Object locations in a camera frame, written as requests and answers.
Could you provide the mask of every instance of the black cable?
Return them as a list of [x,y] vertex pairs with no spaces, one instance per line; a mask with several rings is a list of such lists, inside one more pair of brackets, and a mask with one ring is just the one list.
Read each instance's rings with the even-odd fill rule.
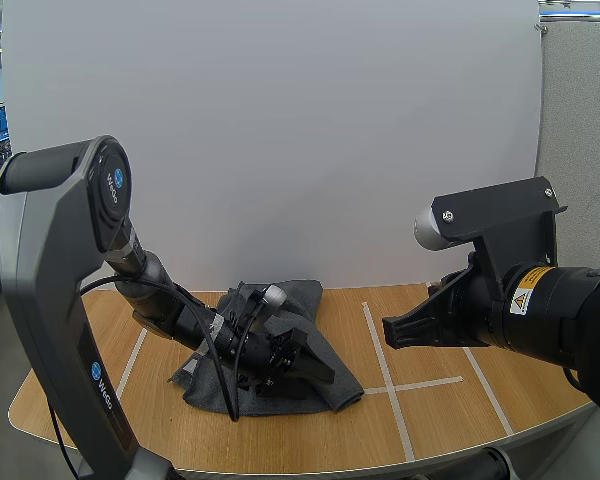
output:
[[73,476],[76,478],[76,480],[80,480],[80,478],[78,477],[78,472],[76,472],[76,469],[73,467],[73,464],[71,463],[71,460],[69,459],[69,455],[67,454],[67,449],[64,446],[64,442],[62,441],[62,434],[60,433],[60,427],[58,426],[58,419],[56,418],[56,412],[53,410],[53,407],[51,406],[49,401],[47,401],[47,404],[49,405],[49,413],[51,414],[51,423],[53,423],[53,429],[56,431],[56,438],[58,439],[58,444],[60,445],[60,450],[62,450],[62,456],[64,457],[65,462],[67,462],[67,465],[69,466],[69,470],[71,470],[71,473],[73,474]]
[[242,350],[244,349],[245,340],[247,339],[247,335],[249,334],[249,330],[251,330],[251,325],[253,325],[253,321],[256,319],[256,314],[249,316],[249,321],[247,325],[244,327],[242,331],[242,335],[240,336],[240,342],[238,343],[238,348],[236,350],[236,358],[233,360],[233,404],[236,407],[236,418],[240,418],[240,403],[238,402],[238,363],[240,363],[240,355],[242,355]]
[[207,346],[209,347],[209,352],[211,353],[211,360],[213,360],[213,365],[216,370],[218,382],[220,383],[220,389],[222,390],[222,397],[224,398],[224,403],[227,406],[227,411],[229,413],[229,417],[231,418],[232,421],[237,422],[238,417],[236,415],[236,408],[233,405],[233,403],[231,402],[231,397],[229,395],[229,388],[227,387],[227,380],[224,376],[224,373],[222,372],[222,364],[220,363],[220,357],[218,356],[218,351],[216,350],[215,344],[213,343],[213,339],[211,338],[211,333],[209,332],[209,329],[202,322],[202,320],[200,319],[200,317],[198,316],[198,314],[195,311],[196,305],[191,300],[191,298],[193,298],[191,296],[191,294],[189,294],[187,292],[188,295],[185,295],[176,288],[168,287],[166,285],[163,285],[162,283],[153,282],[151,280],[145,280],[143,278],[121,277],[121,276],[113,275],[110,277],[101,278],[100,280],[96,280],[95,282],[90,283],[86,287],[81,288],[80,295],[84,295],[85,293],[93,290],[94,288],[101,287],[102,285],[106,285],[107,283],[113,283],[113,282],[139,283],[140,285],[146,285],[148,287],[155,287],[158,290],[162,290],[163,292],[170,293],[171,295],[173,295],[175,298],[180,300],[182,303],[184,303],[189,308],[189,310],[191,311],[191,314],[193,315],[193,318],[195,318],[196,322],[198,322],[198,326],[202,330],[202,333],[204,334],[204,339],[206,340]]
[[571,373],[570,369],[563,368],[562,371],[564,372],[564,376],[567,377],[567,380],[569,381],[569,383],[571,384],[571,386],[573,388],[575,388],[576,390],[580,390],[582,393],[586,393],[582,389],[582,385],[580,385],[580,382],[575,379],[575,377],[573,376],[573,373]]

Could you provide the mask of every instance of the gray cloth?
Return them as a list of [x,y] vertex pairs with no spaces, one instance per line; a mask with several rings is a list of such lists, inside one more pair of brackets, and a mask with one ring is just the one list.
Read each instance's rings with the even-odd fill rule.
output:
[[[288,415],[316,413],[326,410],[338,412],[360,400],[364,390],[329,342],[315,326],[316,314],[322,298],[322,285],[315,280],[291,280],[276,283],[286,294],[282,307],[264,323],[264,330],[279,335],[291,328],[298,328],[308,334],[307,343],[314,353],[335,371],[332,385],[316,385],[304,400],[287,398],[257,397],[254,389],[238,389],[240,415]],[[254,288],[267,285],[242,285],[239,293],[235,289],[218,302],[218,313],[228,317],[231,311],[239,311]],[[189,405],[203,410],[227,413],[213,362],[208,356],[200,358],[193,372],[184,367],[194,358],[192,355],[171,380],[185,390],[183,399]],[[223,366],[227,385],[231,385],[231,371]]]

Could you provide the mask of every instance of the yellow warning sticker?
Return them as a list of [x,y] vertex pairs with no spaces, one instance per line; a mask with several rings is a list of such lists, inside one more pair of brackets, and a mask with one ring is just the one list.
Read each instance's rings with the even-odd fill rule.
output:
[[511,301],[510,313],[516,315],[526,315],[531,301],[533,289],[538,284],[542,276],[554,267],[536,267],[529,270],[516,288]]

